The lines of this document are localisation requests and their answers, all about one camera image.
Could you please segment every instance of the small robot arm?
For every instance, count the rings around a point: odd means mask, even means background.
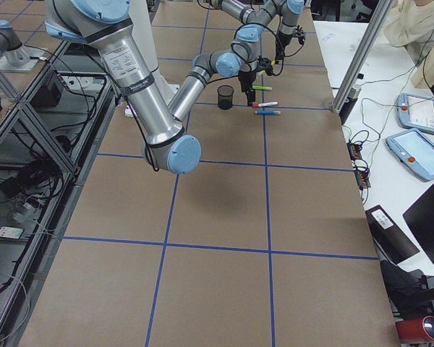
[[[204,53],[192,63],[192,70],[169,104],[162,97],[153,74],[132,38],[128,0],[46,0],[47,32],[61,40],[88,44],[100,57],[122,95],[144,126],[144,154],[157,168],[186,174],[199,163],[201,146],[185,134],[183,120],[215,73],[238,76],[248,104],[255,101],[252,83],[259,71],[273,69],[271,61],[260,57],[260,36],[276,16],[283,17],[278,28],[278,56],[299,32],[297,20],[303,0],[268,0],[259,12],[237,0],[209,0],[242,22],[230,47],[225,51]]]
[[[20,67],[30,60],[25,46],[6,20],[0,20],[0,57],[3,54],[14,67]]]

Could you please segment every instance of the red cylinder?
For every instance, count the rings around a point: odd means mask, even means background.
[[[402,343],[434,342],[434,317],[426,316],[396,323]]]

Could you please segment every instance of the white desk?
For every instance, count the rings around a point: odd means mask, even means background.
[[[365,32],[366,24],[350,22],[314,22],[314,24],[325,66],[328,70],[331,87],[333,89],[338,88]],[[390,80],[409,71],[412,66],[414,64],[405,48],[390,46],[385,36],[381,33],[362,68],[361,72],[365,75],[365,78],[363,81],[358,81],[358,83]],[[362,86],[359,100],[345,124],[352,130],[352,135],[362,129],[367,129],[370,131],[370,140],[375,140],[378,137],[376,133],[368,129],[362,122],[360,103],[363,98],[370,98],[382,104],[392,105],[401,91],[416,95],[432,96],[428,89],[416,89],[413,87],[411,81],[407,83],[412,73],[414,73],[414,70],[391,82],[376,82]],[[388,121],[373,155],[373,160],[372,152],[375,149],[375,143],[366,144],[362,150],[362,157],[371,165],[371,188],[368,190],[369,196],[364,209],[367,210],[373,206],[381,205],[402,231],[421,250],[421,247],[404,222],[403,213],[434,181],[423,182],[419,180],[387,148],[385,138],[404,131],[397,119],[396,109],[379,106],[368,100],[365,100],[363,103],[365,122],[378,131],[383,128],[388,113]],[[346,139],[349,138],[347,129],[344,130],[344,135]],[[433,135],[428,134],[428,137],[434,142]],[[363,139],[364,136],[356,138],[356,140]],[[401,262],[399,266],[405,271],[421,269],[426,275],[434,275],[434,265],[424,252],[420,252],[408,260]]]

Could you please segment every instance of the gray floor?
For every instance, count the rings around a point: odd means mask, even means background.
[[[322,8],[322,12],[318,16],[314,15],[314,20],[336,20],[336,9],[334,5],[335,1],[330,1],[330,4],[325,4]],[[352,4],[355,2],[356,7],[352,9]],[[341,4],[341,22],[355,22],[359,12],[370,13],[370,9],[363,6],[360,0],[343,0]]]

